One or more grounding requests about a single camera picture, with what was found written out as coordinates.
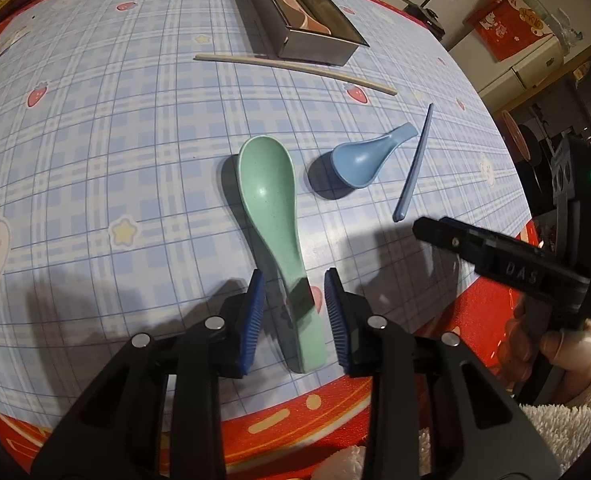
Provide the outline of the person's right hand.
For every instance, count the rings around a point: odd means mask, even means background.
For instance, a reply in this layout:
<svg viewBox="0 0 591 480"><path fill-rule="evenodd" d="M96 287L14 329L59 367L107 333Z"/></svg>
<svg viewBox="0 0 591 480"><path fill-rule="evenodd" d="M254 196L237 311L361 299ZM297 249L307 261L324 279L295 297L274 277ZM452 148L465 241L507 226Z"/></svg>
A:
<svg viewBox="0 0 591 480"><path fill-rule="evenodd" d="M591 323L578 332L549 332L538 340L524 330L524 297L513 308L505 325L505 339L497 349L499 369L496 377L506 386L525 382L532 374L532 363L541 352L553 366L565 371L552 404L569 404L591 385Z"/></svg>

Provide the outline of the person's left hand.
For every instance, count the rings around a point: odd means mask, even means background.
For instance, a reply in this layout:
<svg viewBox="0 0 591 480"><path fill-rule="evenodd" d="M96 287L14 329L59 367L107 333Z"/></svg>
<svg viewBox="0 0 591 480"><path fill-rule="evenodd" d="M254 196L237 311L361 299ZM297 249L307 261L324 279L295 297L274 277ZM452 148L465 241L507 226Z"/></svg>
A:
<svg viewBox="0 0 591 480"><path fill-rule="evenodd" d="M366 448L352 445L324 460L312 473L312 480L361 480Z"/></svg>

